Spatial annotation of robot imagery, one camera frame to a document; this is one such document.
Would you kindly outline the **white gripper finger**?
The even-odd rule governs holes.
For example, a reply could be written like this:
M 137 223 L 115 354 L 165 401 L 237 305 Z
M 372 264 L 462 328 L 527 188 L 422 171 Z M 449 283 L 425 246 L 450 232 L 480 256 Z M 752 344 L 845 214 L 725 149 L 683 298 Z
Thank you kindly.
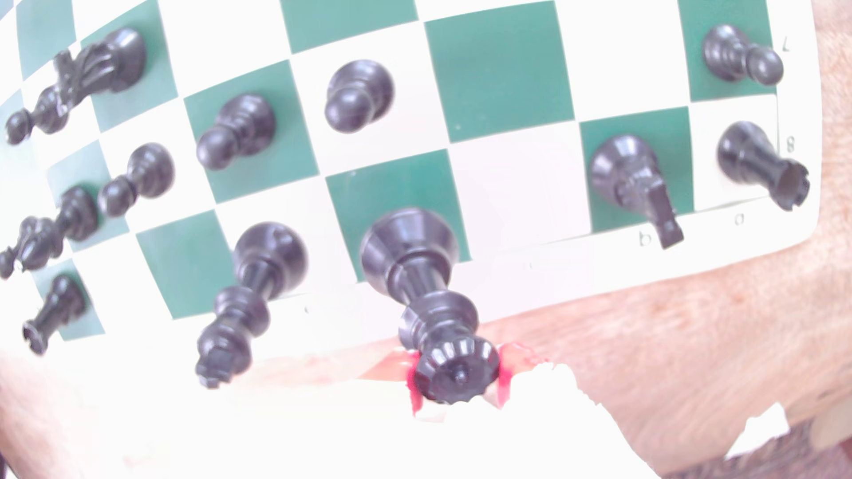
M 269 359 L 230 389 L 221 478 L 463 478 L 466 426 L 418 417 L 418 354 Z
M 659 478 L 573 370 L 520 343 L 498 347 L 497 403 L 460 404 L 459 444 L 482 478 Z

